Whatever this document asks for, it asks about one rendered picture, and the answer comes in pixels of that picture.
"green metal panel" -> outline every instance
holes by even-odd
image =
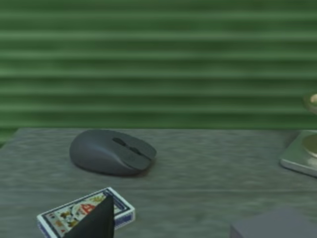
[[[19,127],[316,128],[317,1],[1,0]]]

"gray box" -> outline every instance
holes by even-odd
[[[316,238],[317,226],[290,207],[235,222],[230,238]]]

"computer mouse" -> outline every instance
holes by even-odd
[[[72,141],[71,161],[96,173],[132,176],[147,170],[155,160],[156,150],[147,142],[112,130],[87,130]]]

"deck of playing cards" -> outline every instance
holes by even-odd
[[[38,215],[38,226],[47,238],[65,237],[65,234],[70,233],[74,226],[81,225],[80,221],[84,218],[86,221],[93,214],[90,212],[109,196],[113,198],[114,229],[133,222],[135,208],[111,187],[108,187]]]

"table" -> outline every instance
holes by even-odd
[[[278,165],[298,131],[117,129],[158,151],[146,176],[121,178],[71,163],[69,145],[84,130],[22,128],[3,146],[1,238],[43,238],[38,214],[107,186],[137,211],[116,238],[228,238],[231,222],[279,205],[317,222],[317,180]]]

